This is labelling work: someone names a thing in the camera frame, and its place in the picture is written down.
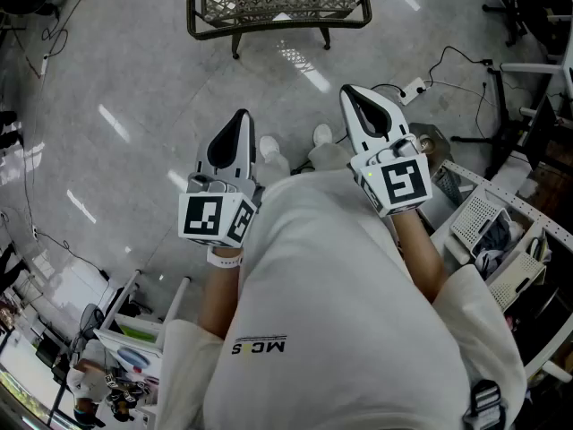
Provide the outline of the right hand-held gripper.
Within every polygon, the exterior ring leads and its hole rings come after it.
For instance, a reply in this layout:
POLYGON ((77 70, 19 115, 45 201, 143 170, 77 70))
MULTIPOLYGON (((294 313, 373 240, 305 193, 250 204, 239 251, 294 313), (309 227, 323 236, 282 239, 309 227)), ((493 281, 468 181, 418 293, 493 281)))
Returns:
POLYGON ((377 215, 383 218, 409 211, 431 199, 427 157, 408 134, 398 105, 374 90, 352 84, 341 87, 339 101, 357 154, 349 167, 377 215), (392 144, 372 150, 373 142, 392 144))

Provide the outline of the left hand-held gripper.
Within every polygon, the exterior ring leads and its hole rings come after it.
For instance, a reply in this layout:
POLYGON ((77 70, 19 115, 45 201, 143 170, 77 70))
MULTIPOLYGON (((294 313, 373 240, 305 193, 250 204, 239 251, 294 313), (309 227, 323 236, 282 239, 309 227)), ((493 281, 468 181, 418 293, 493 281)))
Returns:
POLYGON ((213 247, 243 245, 263 193, 252 176, 254 152, 252 117, 240 108, 198 150, 196 171, 179 196, 178 236, 213 247))

